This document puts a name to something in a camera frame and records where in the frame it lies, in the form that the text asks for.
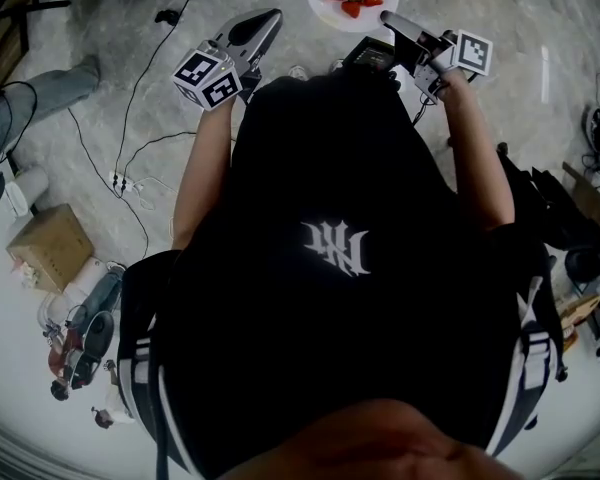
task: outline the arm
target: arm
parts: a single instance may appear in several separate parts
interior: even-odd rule
[[[216,205],[231,157],[231,110],[235,98],[204,112],[180,182],[173,214],[172,249],[184,249]]]
[[[458,195],[483,229],[515,220],[509,182],[491,141],[478,100],[461,70],[444,75],[449,84],[440,94],[453,145]]]
[[[116,374],[116,369],[111,368],[111,370],[109,370],[109,375],[111,377],[111,385],[112,386],[118,386],[118,375]]]

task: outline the blue jeans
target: blue jeans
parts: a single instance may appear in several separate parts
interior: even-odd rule
[[[80,337],[84,336],[89,325],[101,311],[112,312],[122,291],[122,276],[124,270],[112,267],[105,276],[98,281],[93,291],[76,310],[69,325],[70,329],[76,329]]]
[[[94,58],[85,59],[69,71],[49,71],[28,80],[38,95],[38,107],[31,124],[85,99],[98,87],[99,80]],[[0,153],[22,133],[31,117],[35,99],[31,89],[20,84],[7,87],[5,97],[11,105],[13,122],[6,136],[10,121],[9,106],[0,97]]]

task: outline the person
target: person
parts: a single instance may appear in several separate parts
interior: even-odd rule
[[[202,115],[173,250],[125,274],[121,343],[157,312],[152,355],[205,478],[518,478],[485,449],[538,280],[562,342],[548,255],[465,75],[443,78],[457,194],[388,76],[275,80],[232,157],[233,100]]]
[[[113,312],[122,290],[125,267],[114,261],[107,263],[108,272],[98,281],[85,301],[77,306],[70,322],[67,322],[67,337],[62,352],[52,348],[49,352],[49,369],[56,379],[51,383],[51,394],[58,401],[69,398],[69,389],[79,389],[91,382],[91,367],[81,361],[85,335],[94,317],[102,312]]]
[[[19,83],[6,87],[0,95],[0,155],[20,136],[30,118],[33,125],[84,100],[99,81],[98,60],[87,56],[68,71],[48,71],[28,80],[30,87]]]
[[[134,419],[120,396],[120,384],[118,375],[116,374],[116,364],[109,359],[105,363],[104,369],[109,371],[110,385],[105,398],[105,409],[97,410],[95,407],[91,408],[91,412],[96,414],[96,425],[107,430],[114,423],[133,423]]]

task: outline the marble floor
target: marble floor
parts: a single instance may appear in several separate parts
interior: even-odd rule
[[[72,1],[67,9],[32,17],[31,51],[13,78],[66,69],[87,54],[99,56],[100,87],[74,112],[106,177],[114,167],[133,84],[169,30],[165,23],[154,23],[154,17],[161,9],[179,8],[184,0]],[[123,162],[148,140],[196,129],[200,110],[180,99],[169,80],[172,70],[226,20],[264,7],[278,7],[285,16],[284,27],[262,62],[267,80],[285,74],[294,64],[324,72],[362,39],[321,22],[307,0],[191,0],[138,88]],[[585,105],[595,101],[600,72],[600,0],[400,0],[398,12],[436,33],[463,28],[493,40],[491,76],[477,81],[476,90],[496,142],[506,141],[511,158],[522,168],[533,165],[559,172],[567,160],[582,169],[586,143],[580,121]],[[402,97],[414,115],[419,107],[417,90],[409,84]],[[234,111],[234,134],[243,111],[240,102]],[[418,129],[453,184],[442,110],[429,109]],[[137,181],[151,176],[177,188],[192,140],[181,137],[147,148],[129,169],[129,177]],[[145,236],[128,208],[95,176],[67,112],[27,131],[15,156],[23,166],[44,167],[51,184],[40,206],[70,203],[100,258],[127,264],[140,259]],[[144,185],[144,206],[155,209],[143,208],[134,194],[128,201],[146,227],[152,254],[170,245],[175,194],[155,181]]]

